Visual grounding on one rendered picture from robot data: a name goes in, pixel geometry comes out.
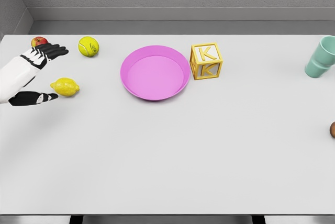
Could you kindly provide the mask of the pink round plate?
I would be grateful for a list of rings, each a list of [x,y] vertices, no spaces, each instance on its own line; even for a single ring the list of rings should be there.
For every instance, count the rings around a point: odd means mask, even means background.
[[[178,94],[188,84],[190,75],[187,59],[167,46],[139,48],[124,59],[120,68],[126,90],[152,101]]]

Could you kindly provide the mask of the yellow tennis ball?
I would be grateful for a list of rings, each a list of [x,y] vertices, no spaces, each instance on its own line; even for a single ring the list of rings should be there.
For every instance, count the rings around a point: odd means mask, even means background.
[[[86,36],[79,40],[78,50],[85,57],[93,57],[99,52],[99,43],[95,38]]]

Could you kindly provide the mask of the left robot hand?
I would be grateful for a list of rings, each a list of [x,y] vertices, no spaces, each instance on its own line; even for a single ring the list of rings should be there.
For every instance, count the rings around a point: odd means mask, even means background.
[[[66,47],[58,44],[41,44],[31,47],[11,59],[0,69],[0,104],[12,106],[38,105],[58,98],[56,93],[22,91],[50,61],[68,54]]]

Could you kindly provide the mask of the mint green cup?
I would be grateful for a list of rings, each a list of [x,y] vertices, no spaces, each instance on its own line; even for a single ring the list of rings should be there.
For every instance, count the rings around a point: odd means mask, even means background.
[[[324,36],[320,39],[305,73],[312,78],[319,78],[335,64],[335,36]]]

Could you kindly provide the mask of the red apple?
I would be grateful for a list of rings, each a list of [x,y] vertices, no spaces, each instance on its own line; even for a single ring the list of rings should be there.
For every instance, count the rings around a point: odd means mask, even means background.
[[[41,36],[34,37],[31,40],[32,47],[36,47],[36,46],[47,44],[47,43],[48,43],[48,40],[45,37],[41,37]]]

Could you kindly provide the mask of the yellow letter K block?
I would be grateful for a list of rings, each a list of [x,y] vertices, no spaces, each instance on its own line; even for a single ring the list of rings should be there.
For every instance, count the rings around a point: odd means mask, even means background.
[[[217,43],[191,45],[189,63],[194,80],[218,78],[223,59]]]

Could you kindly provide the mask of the yellow lemon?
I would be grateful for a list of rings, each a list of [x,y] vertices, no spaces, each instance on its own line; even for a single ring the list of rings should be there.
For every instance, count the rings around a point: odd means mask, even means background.
[[[75,95],[80,87],[75,80],[62,77],[50,84],[50,87],[59,95],[70,97]]]

